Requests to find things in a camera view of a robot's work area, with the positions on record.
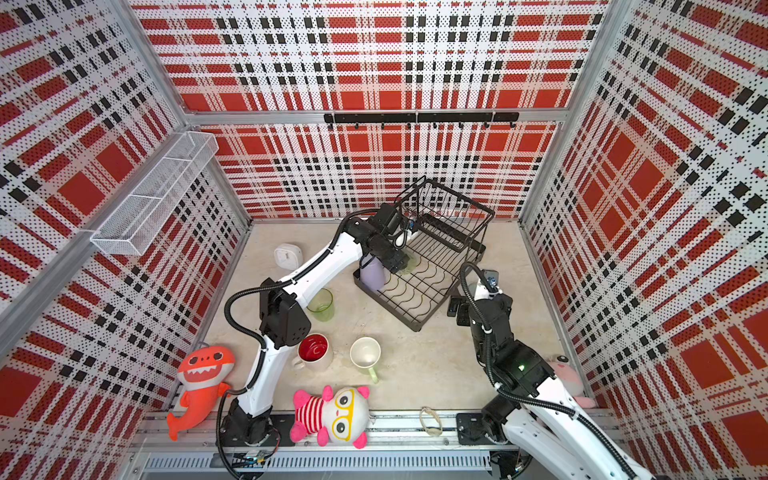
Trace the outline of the pink striped plush doll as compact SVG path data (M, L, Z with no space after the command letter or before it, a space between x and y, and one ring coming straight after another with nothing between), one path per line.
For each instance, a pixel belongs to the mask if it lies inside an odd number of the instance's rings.
M295 420L290 439L296 443L312 435L321 447L329 444L367 446L370 388L344 387L334 392L325 386L321 395L298 390L293 395Z

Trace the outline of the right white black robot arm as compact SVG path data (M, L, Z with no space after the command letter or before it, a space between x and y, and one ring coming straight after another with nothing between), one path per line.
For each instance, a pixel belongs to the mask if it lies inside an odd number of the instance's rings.
M518 447L557 479L652 479L593 421L554 368L514 337L512 299L478 282L461 285L457 315L469 322L476 358L495 391L479 414L459 422L464 443Z

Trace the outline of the tall green glass cup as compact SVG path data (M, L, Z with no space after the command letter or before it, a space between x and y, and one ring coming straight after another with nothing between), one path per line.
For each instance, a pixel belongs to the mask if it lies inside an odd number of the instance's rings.
M399 270L400 275L412 274L422 263L421 256L418 253L408 250L406 255L407 262L405 266Z

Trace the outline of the red and white mug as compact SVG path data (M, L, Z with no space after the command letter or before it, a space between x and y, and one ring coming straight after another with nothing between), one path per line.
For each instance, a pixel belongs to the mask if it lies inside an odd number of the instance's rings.
M292 362L294 370L323 372L334 360L334 350L329 339L320 333L311 333L298 345L297 356Z

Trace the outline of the pink frog plush toy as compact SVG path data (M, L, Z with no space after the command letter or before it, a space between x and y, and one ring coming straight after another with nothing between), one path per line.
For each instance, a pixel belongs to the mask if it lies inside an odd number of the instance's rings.
M570 365L565 356L559 356L548 362L557 378L564 384L566 391L580 407L586 410L595 409L597 403L585 395L585 386L578 372Z

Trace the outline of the red shark plush toy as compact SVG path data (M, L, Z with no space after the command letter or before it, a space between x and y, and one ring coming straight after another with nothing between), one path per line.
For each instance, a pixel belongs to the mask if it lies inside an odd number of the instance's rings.
M234 366L234 354L223 346L198 349L182 361L177 378L185 388L179 401L185 412L180 417L167 416L171 441L177 441L181 432L206 419L214 404L230 389L225 379Z

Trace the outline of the black wall hook rail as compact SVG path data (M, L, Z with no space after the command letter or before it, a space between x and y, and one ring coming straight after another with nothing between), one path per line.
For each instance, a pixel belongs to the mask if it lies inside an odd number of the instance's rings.
M358 128L363 124L439 124L439 123L509 123L515 124L520 113L511 112L396 112L396 113L329 113L323 119L327 125L353 125Z

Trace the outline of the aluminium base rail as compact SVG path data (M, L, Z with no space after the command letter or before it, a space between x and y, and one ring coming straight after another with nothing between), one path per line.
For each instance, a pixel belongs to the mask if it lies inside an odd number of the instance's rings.
M273 415L281 438L269 438L257 447L218 449L215 417L209 415L197 429L173 442L167 435L166 419L148 414L140 423L122 479L144 479L152 475L176 477L219 475L228 478L226 461L240 473L266 478L270 474L336 472L411 473L477 472L483 479L532 478L539 471L529 455L511 444L460 440L459 422L477 411L440 410L430 416L418 410L377 410L372 414L365 449L318 446L315 439L292 443L288 431L293 417L287 412Z

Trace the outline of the white square device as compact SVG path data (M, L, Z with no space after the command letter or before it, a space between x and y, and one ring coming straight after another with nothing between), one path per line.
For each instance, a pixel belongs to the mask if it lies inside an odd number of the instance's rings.
M303 251L298 245L282 243L274 249L274 261L279 268L294 271L304 264Z

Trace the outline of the black wire dish rack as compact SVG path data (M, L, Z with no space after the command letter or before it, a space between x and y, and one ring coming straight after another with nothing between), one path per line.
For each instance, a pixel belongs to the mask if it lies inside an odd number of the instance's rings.
M401 192L394 206L402 220L414 221L404 252L418 253L421 265L406 275L385 270L386 283L378 291L361 282L358 270L353 278L362 292L419 332L457 288L461 264L482 259L485 232L495 211L425 176Z

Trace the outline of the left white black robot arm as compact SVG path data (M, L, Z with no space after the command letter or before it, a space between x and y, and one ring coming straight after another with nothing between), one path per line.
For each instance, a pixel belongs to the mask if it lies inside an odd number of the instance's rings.
M297 270L281 280L266 279L226 300L225 320L256 340L258 350L246 384L228 392L233 397L228 412L223 412L223 405L217 409L219 446L257 444L267 438L280 375L311 330L306 313L310 301L339 273L366 256L380 260L392 273L402 270L408 262L407 238L407 222L392 204L352 212L341 220L324 249ZM256 330L241 325L232 315L233 304L250 295L259 297L260 326Z

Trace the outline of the lilac plastic cup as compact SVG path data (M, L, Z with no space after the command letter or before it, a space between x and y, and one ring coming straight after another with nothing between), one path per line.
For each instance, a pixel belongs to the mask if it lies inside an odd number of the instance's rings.
M363 259L359 276L361 282L372 291L380 290L386 283L385 268L381 261L372 255Z

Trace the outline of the short green glass cup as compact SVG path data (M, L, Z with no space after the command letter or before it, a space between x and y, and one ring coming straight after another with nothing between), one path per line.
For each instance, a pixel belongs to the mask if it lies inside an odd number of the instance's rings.
M307 305L307 310L319 322L329 322L333 319L334 295L327 288L321 288Z

